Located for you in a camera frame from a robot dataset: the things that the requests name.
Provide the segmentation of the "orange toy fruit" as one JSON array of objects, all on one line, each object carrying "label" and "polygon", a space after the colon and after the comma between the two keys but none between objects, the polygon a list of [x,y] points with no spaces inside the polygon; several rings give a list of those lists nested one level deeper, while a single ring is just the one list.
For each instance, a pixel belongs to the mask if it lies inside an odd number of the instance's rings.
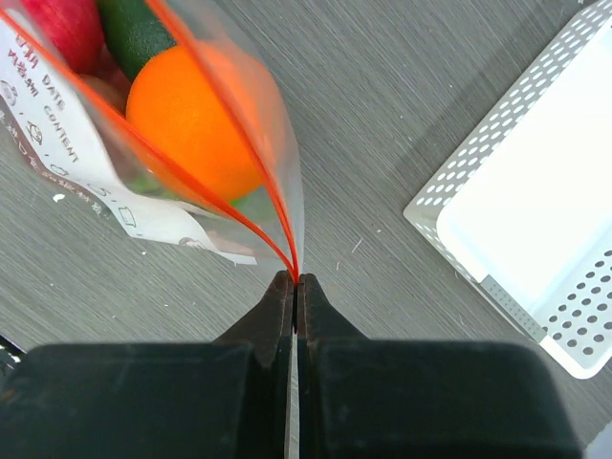
[{"label": "orange toy fruit", "polygon": [[[202,52],[266,140],[266,152],[274,161],[284,134],[275,127],[282,120],[282,98],[272,75],[242,52],[228,56],[209,44]],[[150,144],[227,202],[263,184],[245,142],[182,46],[144,65],[132,83],[125,117]]]}]

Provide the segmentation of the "dark green toy avocado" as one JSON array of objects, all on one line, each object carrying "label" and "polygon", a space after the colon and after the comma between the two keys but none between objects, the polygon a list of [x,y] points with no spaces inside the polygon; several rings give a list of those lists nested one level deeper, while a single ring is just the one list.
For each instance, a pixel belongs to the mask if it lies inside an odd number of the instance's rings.
[{"label": "dark green toy avocado", "polygon": [[129,81],[152,57],[176,45],[143,0],[98,0],[96,4],[106,47]]}]

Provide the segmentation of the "clear zip bag orange zipper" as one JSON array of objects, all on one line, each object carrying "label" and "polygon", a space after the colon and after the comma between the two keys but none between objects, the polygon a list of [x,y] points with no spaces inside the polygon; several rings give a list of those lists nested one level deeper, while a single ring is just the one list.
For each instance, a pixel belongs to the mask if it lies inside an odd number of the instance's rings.
[{"label": "clear zip bag orange zipper", "polygon": [[[131,237],[213,252],[236,265],[287,271],[297,278],[303,253],[303,192],[295,134],[282,98],[284,140],[274,161],[266,140],[243,113],[202,52],[252,56],[266,69],[240,27],[213,1],[144,1],[186,49],[245,142],[275,217],[253,222],[191,172],[149,143],[125,117],[133,81],[110,55],[104,37],[97,68],[75,73],[37,26],[23,1],[1,5],[1,124],[11,150],[38,176],[73,192],[98,213],[112,214]],[[170,201],[131,191],[151,175],[165,188],[224,214],[193,215]]]}]

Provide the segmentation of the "green toy fruit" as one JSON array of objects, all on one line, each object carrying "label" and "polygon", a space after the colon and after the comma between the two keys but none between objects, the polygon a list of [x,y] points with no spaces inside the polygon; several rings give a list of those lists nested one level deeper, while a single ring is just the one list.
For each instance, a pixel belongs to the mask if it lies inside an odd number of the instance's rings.
[{"label": "green toy fruit", "polygon": [[[194,201],[165,188],[156,178],[151,175],[139,174],[126,183],[126,186],[133,192],[143,196],[162,199],[177,204],[183,210],[210,219],[224,218],[224,214],[209,205],[199,205]],[[265,187],[261,186],[254,192],[231,201],[230,204],[240,213],[245,215],[253,222],[265,222],[275,217],[275,209],[269,198]]]}]

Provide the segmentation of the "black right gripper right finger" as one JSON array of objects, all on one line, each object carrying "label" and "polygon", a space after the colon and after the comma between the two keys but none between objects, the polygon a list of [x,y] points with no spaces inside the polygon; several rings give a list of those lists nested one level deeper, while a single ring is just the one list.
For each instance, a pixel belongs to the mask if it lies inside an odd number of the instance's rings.
[{"label": "black right gripper right finger", "polygon": [[579,458],[582,447],[530,348],[363,335],[317,278],[295,290],[303,458]]}]

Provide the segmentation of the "red toy apple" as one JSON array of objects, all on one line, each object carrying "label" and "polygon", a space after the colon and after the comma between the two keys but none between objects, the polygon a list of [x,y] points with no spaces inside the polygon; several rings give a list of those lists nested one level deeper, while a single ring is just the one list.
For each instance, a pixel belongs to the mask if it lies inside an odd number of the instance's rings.
[{"label": "red toy apple", "polygon": [[75,73],[97,68],[104,34],[95,1],[26,0],[23,6]]}]

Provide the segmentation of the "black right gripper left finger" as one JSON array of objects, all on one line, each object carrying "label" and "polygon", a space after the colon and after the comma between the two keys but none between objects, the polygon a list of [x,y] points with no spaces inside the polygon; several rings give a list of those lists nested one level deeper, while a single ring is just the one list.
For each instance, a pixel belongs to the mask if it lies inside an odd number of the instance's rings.
[{"label": "black right gripper left finger", "polygon": [[5,458],[284,458],[294,282],[211,342],[34,348],[1,391]]}]

